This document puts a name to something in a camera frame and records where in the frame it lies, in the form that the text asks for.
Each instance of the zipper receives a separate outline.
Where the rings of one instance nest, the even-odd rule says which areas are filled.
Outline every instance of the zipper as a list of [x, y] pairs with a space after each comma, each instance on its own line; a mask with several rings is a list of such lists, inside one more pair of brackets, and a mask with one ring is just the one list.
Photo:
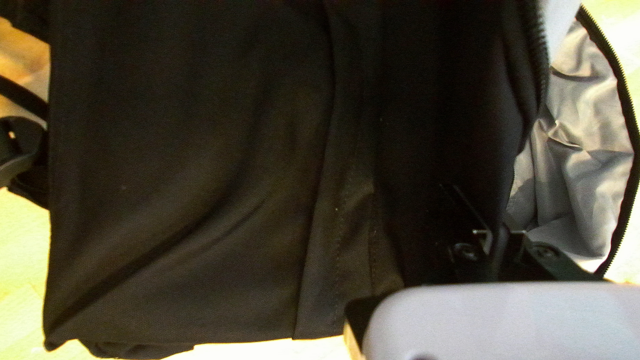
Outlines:
[[627, 78], [625, 77], [624, 70], [620, 64], [620, 58], [614, 51], [611, 43], [605, 37], [602, 28], [596, 23], [595, 19], [584, 5], [580, 6], [580, 10], [575, 18], [582, 24], [582, 26], [584, 26], [591, 41], [593, 41], [602, 54], [604, 54], [605, 58], [609, 62], [609, 66], [611, 66], [611, 69], [618, 80], [618, 97], [620, 98], [622, 114], [625, 117], [625, 122], [627, 124], [629, 140], [631, 141], [631, 146], [634, 150], [633, 164], [629, 173], [625, 194], [620, 205], [618, 225], [611, 236], [611, 251], [609, 251], [607, 259], [594, 272], [595, 275], [604, 277], [607, 270], [611, 267], [611, 263], [616, 257], [616, 254], [620, 249], [620, 245], [622, 245], [622, 239], [627, 231], [629, 219], [631, 217], [631, 210], [638, 191], [638, 184], [640, 183], [640, 156], [638, 156], [640, 154], [640, 131], [638, 130], [636, 113], [631, 100]]
[[549, 57], [544, 19], [538, 1], [519, 1], [517, 6], [522, 18], [522, 27], [527, 38], [529, 61], [537, 86], [538, 104], [542, 106], [547, 98], [549, 78]]

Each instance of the black zipper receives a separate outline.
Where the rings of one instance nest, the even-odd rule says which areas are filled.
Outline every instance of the black zipper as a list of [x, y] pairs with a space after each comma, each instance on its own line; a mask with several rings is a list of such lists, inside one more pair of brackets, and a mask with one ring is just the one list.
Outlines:
[[624, 198], [620, 205], [618, 225], [611, 236], [611, 251], [607, 256], [607, 259], [594, 273], [600, 277], [604, 277], [609, 267], [611, 267], [611, 263], [616, 257], [616, 254], [620, 249], [620, 245], [622, 244], [622, 239], [627, 231], [627, 226], [631, 217], [631, 210], [638, 191], [638, 183], [640, 183], [640, 156], [637, 156], [637, 154], [640, 154], [640, 131], [638, 130], [636, 113], [631, 100], [631, 94], [629, 93], [627, 79], [622, 66], [620, 65], [618, 55], [613, 50], [611, 43], [603, 34], [602, 28], [600, 28], [600, 26], [595, 22], [595, 19], [591, 16], [584, 5], [580, 6], [580, 10], [575, 18], [582, 24], [582, 26], [584, 26], [591, 41], [593, 41], [602, 54], [604, 54], [605, 58], [609, 62], [609, 66], [611, 66], [611, 70], [613, 70], [613, 74], [618, 80], [618, 97], [620, 98], [620, 104], [622, 106], [622, 114], [624, 115], [625, 122], [627, 123], [629, 140], [631, 141], [631, 146], [635, 154], [629, 179], [627, 181], [627, 188], [625, 189]]

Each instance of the black fabric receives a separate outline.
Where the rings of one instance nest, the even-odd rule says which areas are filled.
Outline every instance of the black fabric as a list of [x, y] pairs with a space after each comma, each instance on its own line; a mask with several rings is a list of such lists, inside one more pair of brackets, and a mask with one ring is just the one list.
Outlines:
[[331, 336], [436, 277], [429, 187], [497, 226], [532, 120], [499, 3], [51, 1], [47, 349]]

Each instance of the backpack strap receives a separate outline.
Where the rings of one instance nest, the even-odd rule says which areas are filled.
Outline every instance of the backpack strap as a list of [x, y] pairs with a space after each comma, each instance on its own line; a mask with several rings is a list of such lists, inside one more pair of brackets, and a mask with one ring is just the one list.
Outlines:
[[[0, 76], [0, 95], [46, 120], [47, 102], [4, 76]], [[0, 118], [0, 187], [8, 186], [15, 176], [33, 166], [46, 134], [35, 120], [19, 116]]]

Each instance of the yellow floor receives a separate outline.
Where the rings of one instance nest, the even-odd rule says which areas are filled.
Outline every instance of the yellow floor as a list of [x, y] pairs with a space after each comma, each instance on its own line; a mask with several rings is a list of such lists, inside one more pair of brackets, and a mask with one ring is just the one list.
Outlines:
[[[640, 106], [640, 1], [589, 0], [588, 8], [616, 48], [629, 79], [636, 108]], [[22, 35], [0, 27], [0, 37]], [[13, 65], [0, 45], [0, 69], [5, 76], [45, 71], [38, 42], [21, 41], [21, 51], [40, 54], [24, 66]], [[0, 99], [0, 108], [10, 106]], [[42, 348], [41, 310], [47, 266], [48, 212], [0, 190], [0, 360], [95, 359], [77, 341], [47, 353]], [[624, 239], [620, 254], [607, 273], [619, 282], [640, 283], [640, 206]], [[276, 340], [250, 344], [199, 345], [194, 351], [169, 357], [192, 359], [346, 360], [341, 337], [312, 341]]]

